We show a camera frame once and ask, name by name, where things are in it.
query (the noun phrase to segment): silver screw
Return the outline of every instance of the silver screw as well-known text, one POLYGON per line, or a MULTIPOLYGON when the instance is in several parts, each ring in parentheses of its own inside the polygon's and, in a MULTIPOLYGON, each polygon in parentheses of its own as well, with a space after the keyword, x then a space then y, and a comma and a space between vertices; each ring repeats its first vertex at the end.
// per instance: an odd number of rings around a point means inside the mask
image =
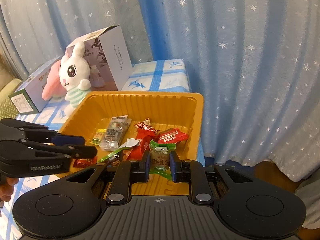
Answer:
POLYGON ((124 196, 119 193, 114 193, 114 194, 109 195, 108 199, 111 201, 117 202, 117 201, 123 200, 124 196))
POLYGON ((204 201, 209 201, 211 199, 211 196, 206 193, 201 193, 196 196, 196 199, 204 202, 204 201))

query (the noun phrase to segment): yellow plastic tray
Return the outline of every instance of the yellow plastic tray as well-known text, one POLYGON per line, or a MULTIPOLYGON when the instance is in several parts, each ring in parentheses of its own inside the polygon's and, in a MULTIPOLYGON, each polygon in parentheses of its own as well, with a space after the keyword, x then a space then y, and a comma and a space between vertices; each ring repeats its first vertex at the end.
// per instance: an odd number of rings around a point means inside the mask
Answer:
MULTIPOLYGON (((68 120, 61 127, 62 134, 83 136, 86 145, 92 145, 97 129, 106 128, 111 117, 128 114, 132 122, 121 143, 127 138, 135 138, 138 122, 150 118, 156 130, 179 128, 188 133, 189 139, 177 145, 176 152, 181 160, 196 160, 200 137, 203 110, 203 96, 197 93, 173 92, 126 92, 108 91, 91 92, 79 104, 68 120)), ((109 152, 97 147, 98 159, 109 152)), ((79 171, 80 168, 70 168, 70 172, 79 171)), ((188 185, 173 183, 167 179, 152 174, 148 183, 135 183, 132 185, 132 194, 135 195, 186 195, 188 185)))

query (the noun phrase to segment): gray ribbed plate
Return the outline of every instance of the gray ribbed plate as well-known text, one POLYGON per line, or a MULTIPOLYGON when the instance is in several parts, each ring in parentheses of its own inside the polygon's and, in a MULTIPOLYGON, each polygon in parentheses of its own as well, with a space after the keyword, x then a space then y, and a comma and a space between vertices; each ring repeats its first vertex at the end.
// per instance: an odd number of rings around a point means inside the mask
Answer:
MULTIPOLYGON (((187 196, 132 196, 107 208, 90 229, 72 240, 245 240, 227 229, 210 207, 193 205, 187 196)), ((299 240, 291 236, 287 240, 299 240)))

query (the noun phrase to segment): pink plush toy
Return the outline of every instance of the pink plush toy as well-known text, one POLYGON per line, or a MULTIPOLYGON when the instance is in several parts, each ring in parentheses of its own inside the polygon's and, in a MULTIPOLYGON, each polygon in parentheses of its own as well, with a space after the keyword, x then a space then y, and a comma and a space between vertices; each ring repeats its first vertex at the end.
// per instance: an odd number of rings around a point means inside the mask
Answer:
POLYGON ((42 92, 43 100, 49 100, 51 97, 61 98, 67 93, 66 89, 61 85, 59 78, 61 60, 54 63, 50 69, 47 84, 42 92))

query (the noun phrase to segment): red candy wrapper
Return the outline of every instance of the red candy wrapper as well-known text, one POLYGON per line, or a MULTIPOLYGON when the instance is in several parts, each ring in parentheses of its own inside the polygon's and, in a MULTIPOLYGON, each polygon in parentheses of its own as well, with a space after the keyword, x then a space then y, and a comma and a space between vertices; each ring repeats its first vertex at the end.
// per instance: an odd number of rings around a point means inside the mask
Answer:
POLYGON ((186 133, 181 132, 178 128, 168 129, 166 131, 161 132, 159 135, 159 144, 178 143, 189 138, 189 136, 186 133))
POLYGON ((74 168, 86 168, 92 164, 97 162, 97 157, 95 156, 93 159, 75 159, 72 167, 74 168))
POLYGON ((130 150, 123 150, 124 153, 124 159, 127 156, 127 160, 141 160, 143 153, 147 150, 149 150, 149 143, 153 139, 154 141, 159 138, 159 136, 156 135, 156 133, 152 130, 143 130, 141 128, 137 128, 137 136, 136 140, 139 140, 139 144, 130 150))
POLYGON ((150 119, 149 119, 149 118, 145 119, 145 120, 142 121, 142 122, 137 123, 134 127, 137 128, 137 129, 140 128, 140 129, 145 130, 145 131, 152 131, 152 132, 154 132, 154 134, 156 134, 157 132, 159 132, 159 130, 154 129, 154 128, 151 126, 151 122, 150 122, 150 119))

